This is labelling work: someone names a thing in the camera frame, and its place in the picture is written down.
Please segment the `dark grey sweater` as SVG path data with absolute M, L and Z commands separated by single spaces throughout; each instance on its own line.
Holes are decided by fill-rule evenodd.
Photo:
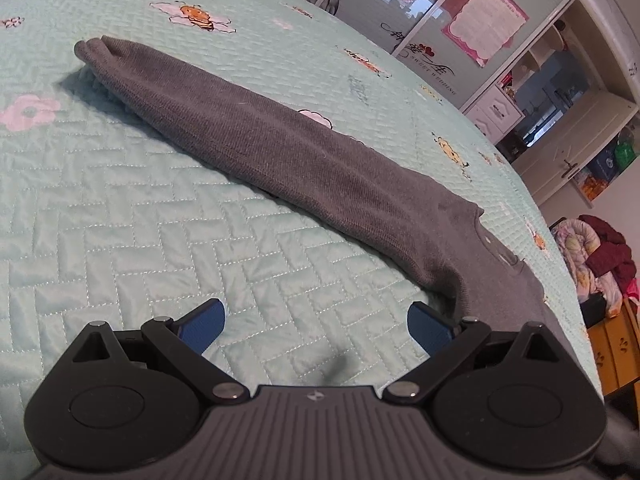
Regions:
M 144 44 L 81 41 L 96 80 L 168 142 L 311 214 L 495 330 L 541 322 L 562 337 L 530 267 L 480 221 L 482 208 L 265 96 Z

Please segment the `teal quilted bee bedspread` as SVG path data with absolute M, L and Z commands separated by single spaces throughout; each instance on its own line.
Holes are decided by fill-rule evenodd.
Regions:
M 240 382 L 386 386 L 425 359 L 413 301 L 445 301 L 389 261 L 202 166 L 113 98 L 79 40 L 146 44 L 428 174 L 523 259 L 590 378 L 574 285 L 509 164 L 435 88 L 304 0 L 1 0 L 1 474 L 38 466 L 32 393 L 94 320 L 135 330 L 208 298 L 206 356 Z

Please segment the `rolled floral quilt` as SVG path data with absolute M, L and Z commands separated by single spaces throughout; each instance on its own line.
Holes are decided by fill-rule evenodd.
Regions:
M 588 258 L 601 245 L 596 231 L 582 220 L 565 219 L 551 233 L 575 283 L 578 302 L 583 304 L 591 296 L 601 294 L 608 309 L 619 309 L 623 294 L 613 274 L 608 272 L 598 278 L 587 266 Z

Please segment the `yellow wooden desk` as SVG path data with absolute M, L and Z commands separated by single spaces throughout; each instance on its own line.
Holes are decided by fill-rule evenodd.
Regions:
M 602 393 L 610 396 L 639 380 L 639 325 L 627 299 L 615 318 L 588 330 Z

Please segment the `dark red jacket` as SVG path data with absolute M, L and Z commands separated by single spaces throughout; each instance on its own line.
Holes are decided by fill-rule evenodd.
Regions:
M 591 226 L 600 240 L 600 246 L 587 259 L 588 268 L 597 278 L 611 272 L 620 290 L 626 292 L 637 275 L 637 266 L 626 238 L 598 217 L 582 214 L 578 219 Z

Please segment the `white room door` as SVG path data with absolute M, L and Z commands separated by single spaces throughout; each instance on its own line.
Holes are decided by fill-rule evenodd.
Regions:
M 537 206 L 572 180 L 638 112 L 616 94 L 588 90 L 513 164 Z

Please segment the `white drawer cabinet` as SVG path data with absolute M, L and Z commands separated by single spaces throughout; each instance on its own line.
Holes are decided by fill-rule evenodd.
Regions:
M 465 112 L 466 118 L 486 136 L 491 144 L 498 144 L 524 118 L 504 90 L 490 86 Z

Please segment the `pink framed poster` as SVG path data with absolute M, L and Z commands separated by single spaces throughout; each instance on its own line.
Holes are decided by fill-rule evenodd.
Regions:
M 468 0 L 442 33 L 485 67 L 527 22 L 514 0 Z

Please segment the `grey sliding door wardrobe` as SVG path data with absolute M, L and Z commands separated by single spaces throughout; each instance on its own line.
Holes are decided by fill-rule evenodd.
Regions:
M 442 29 L 468 0 L 307 0 L 363 34 L 459 110 L 467 108 L 570 0 L 514 0 L 528 22 L 485 67 Z

